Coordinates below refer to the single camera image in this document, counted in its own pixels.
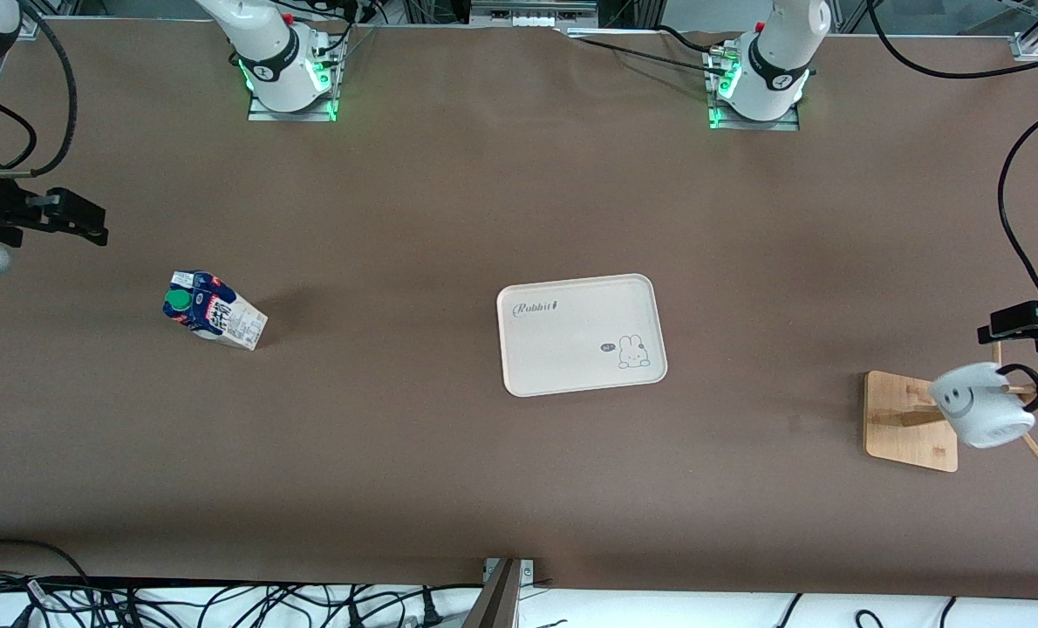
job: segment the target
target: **green bottle cap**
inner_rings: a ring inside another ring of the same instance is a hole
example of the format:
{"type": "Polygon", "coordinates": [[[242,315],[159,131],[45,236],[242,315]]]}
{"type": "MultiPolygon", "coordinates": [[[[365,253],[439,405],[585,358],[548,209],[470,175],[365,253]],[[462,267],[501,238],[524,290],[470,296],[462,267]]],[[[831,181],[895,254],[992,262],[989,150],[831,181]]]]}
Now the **green bottle cap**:
{"type": "Polygon", "coordinates": [[[193,305],[193,295],[185,291],[169,291],[167,303],[179,311],[189,309],[189,306],[193,305]]]}

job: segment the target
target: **milk carton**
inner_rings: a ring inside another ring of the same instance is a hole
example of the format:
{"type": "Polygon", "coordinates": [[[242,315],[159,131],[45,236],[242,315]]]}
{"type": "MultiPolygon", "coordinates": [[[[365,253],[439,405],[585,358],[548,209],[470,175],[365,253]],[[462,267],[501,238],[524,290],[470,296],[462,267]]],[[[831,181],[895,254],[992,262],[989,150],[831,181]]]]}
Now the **milk carton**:
{"type": "Polygon", "coordinates": [[[173,273],[163,313],[200,337],[248,351],[267,325],[263,311],[203,270],[173,273]]]}

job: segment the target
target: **white mug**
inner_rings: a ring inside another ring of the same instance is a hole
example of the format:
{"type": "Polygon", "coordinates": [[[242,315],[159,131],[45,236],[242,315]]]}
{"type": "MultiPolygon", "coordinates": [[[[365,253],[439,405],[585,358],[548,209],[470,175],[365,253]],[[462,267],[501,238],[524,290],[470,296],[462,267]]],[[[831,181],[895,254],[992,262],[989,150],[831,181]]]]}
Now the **white mug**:
{"type": "Polygon", "coordinates": [[[1038,409],[1038,374],[1022,364],[994,362],[966,364],[944,374],[930,384],[930,397],[966,445],[986,448],[1020,438],[1035,427],[1038,409]],[[1013,392],[1005,375],[1022,371],[1035,382],[1034,401],[1025,403],[1013,392]]]}

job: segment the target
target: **mug handle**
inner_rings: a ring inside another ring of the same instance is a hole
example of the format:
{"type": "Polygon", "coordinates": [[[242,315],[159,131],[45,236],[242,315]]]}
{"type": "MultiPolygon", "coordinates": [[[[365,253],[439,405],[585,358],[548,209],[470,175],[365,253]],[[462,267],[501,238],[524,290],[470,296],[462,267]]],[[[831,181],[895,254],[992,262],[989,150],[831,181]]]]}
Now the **mug handle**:
{"type": "Polygon", "coordinates": [[[1026,366],[1023,364],[1009,364],[1006,366],[1001,366],[996,370],[996,374],[1006,375],[1010,374],[1011,371],[1022,371],[1030,378],[1030,381],[1035,383],[1035,398],[1032,401],[1027,402],[1027,405],[1022,407],[1025,412],[1034,412],[1038,409],[1038,374],[1031,366],[1026,366]]]}

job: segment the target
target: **rabbit illustration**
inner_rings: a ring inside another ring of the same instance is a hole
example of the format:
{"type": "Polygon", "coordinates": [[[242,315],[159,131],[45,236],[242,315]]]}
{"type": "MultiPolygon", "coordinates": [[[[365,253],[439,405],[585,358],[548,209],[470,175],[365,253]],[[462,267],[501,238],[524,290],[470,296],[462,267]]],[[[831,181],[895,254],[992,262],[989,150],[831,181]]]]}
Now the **rabbit illustration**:
{"type": "Polygon", "coordinates": [[[620,338],[620,368],[650,365],[651,360],[648,360],[648,350],[644,349],[641,337],[633,335],[620,338]]]}

